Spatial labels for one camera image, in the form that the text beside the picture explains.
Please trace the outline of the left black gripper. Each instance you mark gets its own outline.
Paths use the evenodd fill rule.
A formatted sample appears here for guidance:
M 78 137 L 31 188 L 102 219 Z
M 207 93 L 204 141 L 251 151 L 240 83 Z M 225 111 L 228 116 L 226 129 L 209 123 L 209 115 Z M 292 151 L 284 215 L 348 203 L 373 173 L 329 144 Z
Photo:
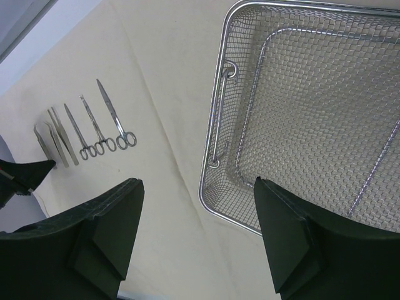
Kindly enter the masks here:
M 15 163 L 1 160 L 0 208 L 15 195 L 28 196 L 44 181 L 56 162 Z

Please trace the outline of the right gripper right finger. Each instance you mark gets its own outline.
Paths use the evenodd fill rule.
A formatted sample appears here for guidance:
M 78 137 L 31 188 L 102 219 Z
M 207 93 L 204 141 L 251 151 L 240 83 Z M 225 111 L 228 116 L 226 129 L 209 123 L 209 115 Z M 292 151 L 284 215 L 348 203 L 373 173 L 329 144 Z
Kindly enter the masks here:
M 254 200 L 282 299 L 398 299 L 399 234 L 367 226 L 257 178 Z

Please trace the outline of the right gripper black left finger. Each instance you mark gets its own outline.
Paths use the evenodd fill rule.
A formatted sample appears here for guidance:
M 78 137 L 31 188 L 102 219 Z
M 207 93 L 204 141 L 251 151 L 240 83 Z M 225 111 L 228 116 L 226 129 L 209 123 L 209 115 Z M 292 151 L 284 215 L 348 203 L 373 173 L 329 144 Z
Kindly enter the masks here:
M 2 299 L 116 299 L 144 202 L 129 178 L 53 217 L 1 233 Z

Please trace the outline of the curved steel tweezers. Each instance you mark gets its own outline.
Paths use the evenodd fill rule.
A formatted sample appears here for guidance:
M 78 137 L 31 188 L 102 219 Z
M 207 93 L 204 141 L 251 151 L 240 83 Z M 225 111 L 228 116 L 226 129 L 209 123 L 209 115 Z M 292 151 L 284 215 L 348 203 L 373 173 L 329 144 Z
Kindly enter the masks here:
M 43 153 L 45 154 L 46 158 L 48 160 L 53 160 L 54 161 L 53 155 L 51 154 L 50 150 L 46 146 L 46 143 L 44 142 L 44 139 L 42 138 L 42 136 L 40 135 L 39 131 L 37 130 L 37 124 L 34 125 L 33 131 L 34 131 L 36 139 L 37 139 L 37 141 L 38 141 Z

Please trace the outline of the steel scissors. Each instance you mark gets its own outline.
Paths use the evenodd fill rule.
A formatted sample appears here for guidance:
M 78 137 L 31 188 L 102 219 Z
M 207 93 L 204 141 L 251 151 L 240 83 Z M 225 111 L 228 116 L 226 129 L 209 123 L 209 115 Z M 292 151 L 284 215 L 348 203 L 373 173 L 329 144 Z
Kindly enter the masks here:
M 124 130 L 123 125 L 121 124 L 120 119 L 118 118 L 117 112 L 104 86 L 102 85 L 99 79 L 96 79 L 96 83 L 103 98 L 103 101 L 119 133 L 119 135 L 115 138 L 117 147 L 121 150 L 126 150 L 128 147 L 134 147 L 137 144 L 137 138 L 135 134 L 131 131 Z
M 65 109 L 66 114 L 72 124 L 73 129 L 75 130 L 75 133 L 77 134 L 79 142 L 81 143 L 81 149 L 79 150 L 79 154 L 80 154 L 81 158 L 84 161 L 88 160 L 89 157 L 95 158 L 98 154 L 97 154 L 94 146 L 90 146 L 87 144 L 86 140 L 84 139 L 84 137 L 81 133 L 81 130 L 79 129 L 79 127 L 78 127 L 78 125 L 66 103 L 64 103 L 64 109 Z

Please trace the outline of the beige surgical wrap cloth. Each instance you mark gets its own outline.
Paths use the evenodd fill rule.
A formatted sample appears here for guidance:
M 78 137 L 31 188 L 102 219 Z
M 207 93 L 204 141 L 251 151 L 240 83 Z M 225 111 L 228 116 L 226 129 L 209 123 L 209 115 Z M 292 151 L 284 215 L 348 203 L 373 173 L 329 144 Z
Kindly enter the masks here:
M 1 63 L 1 137 L 44 158 L 33 129 L 69 109 L 88 143 L 116 136 L 98 84 L 137 145 L 59 166 L 35 192 L 46 216 L 127 178 L 145 198 L 120 292 L 153 299 L 276 299 L 260 236 L 207 212 L 198 189 L 221 27 L 231 1 L 58 1 Z

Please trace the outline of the wire mesh instrument tray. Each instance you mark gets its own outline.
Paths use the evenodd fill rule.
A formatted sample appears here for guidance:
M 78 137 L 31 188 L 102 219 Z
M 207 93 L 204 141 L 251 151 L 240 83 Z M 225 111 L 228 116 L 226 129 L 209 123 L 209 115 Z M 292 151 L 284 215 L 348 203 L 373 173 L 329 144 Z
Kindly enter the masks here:
M 222 26 L 199 200 L 261 232 L 256 178 L 399 231 L 399 11 L 238 1 Z

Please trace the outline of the ribbed steel forceps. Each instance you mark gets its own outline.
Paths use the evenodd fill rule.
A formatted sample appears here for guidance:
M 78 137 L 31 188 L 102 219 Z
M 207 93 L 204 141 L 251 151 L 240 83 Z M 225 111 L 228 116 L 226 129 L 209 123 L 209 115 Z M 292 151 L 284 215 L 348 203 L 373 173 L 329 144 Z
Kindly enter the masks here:
M 52 139 L 52 141 L 53 141 L 53 143 L 55 145 L 56 151 L 59 154 L 59 157 L 61 158 L 61 161 L 62 161 L 64 167 L 68 168 L 69 167 L 69 163 L 68 163 L 68 161 L 66 159 L 65 153 L 64 153 L 63 148 L 61 146 L 61 142 L 60 142 L 59 136 L 58 136 L 54 126 L 48 121 L 44 121 L 44 124 L 49 129 L 49 133 L 50 133 L 51 139 Z

